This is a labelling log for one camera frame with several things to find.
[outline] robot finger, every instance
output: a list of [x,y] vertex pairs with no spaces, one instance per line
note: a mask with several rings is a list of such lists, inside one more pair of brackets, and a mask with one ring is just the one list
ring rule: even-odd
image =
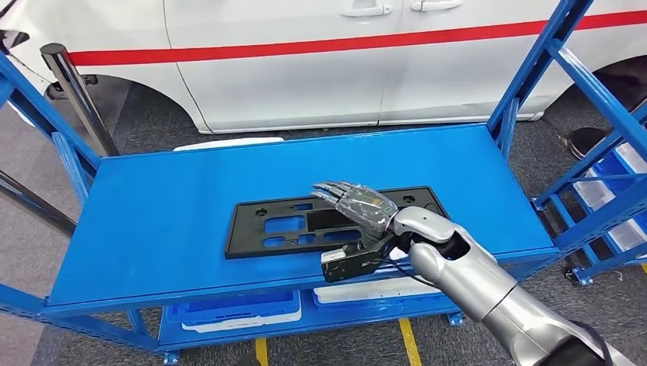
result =
[[336,181],[334,182],[337,187],[342,188],[345,191],[350,191],[351,189],[355,188],[356,185],[349,183],[347,181]]
[[330,183],[316,183],[315,185],[312,185],[312,187],[315,189],[320,189],[322,191],[328,192],[336,198],[341,198],[346,193],[345,190],[335,187]]
[[335,206],[338,201],[335,197],[329,195],[328,193],[323,193],[321,191],[314,191],[314,192],[311,192],[310,194],[312,194],[315,197],[321,198],[322,200],[326,201],[326,203],[331,204],[333,206]]

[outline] metal pole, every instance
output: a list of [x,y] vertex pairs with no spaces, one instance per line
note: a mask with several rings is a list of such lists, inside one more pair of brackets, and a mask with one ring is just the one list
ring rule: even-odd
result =
[[2,170],[0,170],[0,194],[9,198],[16,207],[25,210],[68,238],[76,229],[76,223],[72,219]]
[[94,141],[99,145],[99,155],[119,155],[119,150],[114,144],[103,120],[99,117],[95,104],[92,103],[90,94],[85,88],[85,81],[76,71],[76,67],[69,61],[69,54],[62,44],[50,43],[40,48],[47,67],[59,81],[74,110],[81,118],[81,122]]

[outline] rectangular cutout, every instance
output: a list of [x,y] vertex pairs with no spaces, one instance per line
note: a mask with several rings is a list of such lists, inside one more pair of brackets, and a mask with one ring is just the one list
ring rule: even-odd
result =
[[292,207],[297,211],[312,210],[312,204],[296,204]]
[[323,240],[324,242],[352,242],[353,240],[359,240],[361,237],[362,233],[359,230],[344,230],[325,233]]
[[275,238],[267,238],[263,240],[263,246],[266,246],[268,248],[273,248],[276,246],[283,246],[285,245],[285,238],[282,236],[275,237]]
[[337,210],[316,210],[307,213],[307,231],[357,226]]
[[275,217],[265,221],[265,232],[271,233],[289,233],[291,231],[300,231],[305,228],[305,217],[289,216]]
[[301,234],[299,236],[298,245],[314,244],[317,241],[317,236],[314,234]]

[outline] black cable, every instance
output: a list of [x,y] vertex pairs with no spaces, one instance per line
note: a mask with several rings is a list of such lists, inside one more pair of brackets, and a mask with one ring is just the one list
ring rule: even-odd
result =
[[431,282],[427,282],[427,281],[425,281],[425,280],[421,280],[421,279],[419,279],[418,277],[416,277],[416,276],[414,276],[414,275],[412,275],[412,274],[407,273],[407,271],[405,271],[404,269],[402,269],[402,267],[400,267],[400,265],[399,265],[396,261],[393,261],[393,260],[390,260],[390,259],[383,258],[383,259],[377,259],[375,262],[388,263],[388,264],[390,264],[390,265],[393,265],[393,266],[395,267],[395,269],[397,269],[398,271],[402,272],[402,274],[403,274],[403,275],[405,275],[405,276],[407,276],[407,277],[409,277],[409,278],[413,278],[415,281],[418,281],[418,282],[420,282],[421,284],[425,284],[425,285],[427,285],[427,286],[429,286],[429,287],[437,288],[437,287],[436,287],[436,286],[434,286]]
[[588,324],[582,323],[582,322],[577,322],[575,320],[569,320],[571,323],[575,324],[576,326],[579,326],[580,328],[586,330],[588,334],[591,335],[591,338],[597,344],[600,346],[600,350],[602,351],[602,358],[604,359],[604,366],[613,366],[613,360],[611,359],[611,352],[609,352],[609,347],[607,347],[607,343],[602,339],[602,336],[600,333],[597,332],[592,326],[589,326]]

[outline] white plastic container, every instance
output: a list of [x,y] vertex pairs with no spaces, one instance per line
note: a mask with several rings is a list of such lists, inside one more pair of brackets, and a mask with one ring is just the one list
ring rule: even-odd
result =
[[616,148],[616,152],[634,172],[647,173],[647,162],[645,162],[629,143],[620,144]]
[[301,320],[301,298],[299,297],[299,310],[295,313],[274,315],[274,316],[255,316],[253,318],[224,320],[218,323],[201,324],[199,326],[187,326],[182,324],[184,330],[194,330],[198,333],[217,332],[227,329],[250,328],[253,326],[266,326],[268,324],[279,324],[296,322]]
[[[593,169],[589,169],[584,176],[597,177],[597,174]],[[578,181],[573,184],[573,188],[592,210],[598,210],[616,197],[602,181]],[[627,220],[625,223],[614,227],[609,231],[609,236],[623,252],[647,241],[647,235],[634,219]]]
[[340,303],[346,301],[377,300],[389,297],[436,294],[440,290],[421,284],[409,277],[388,280],[340,284],[337,286],[314,289],[320,303]]

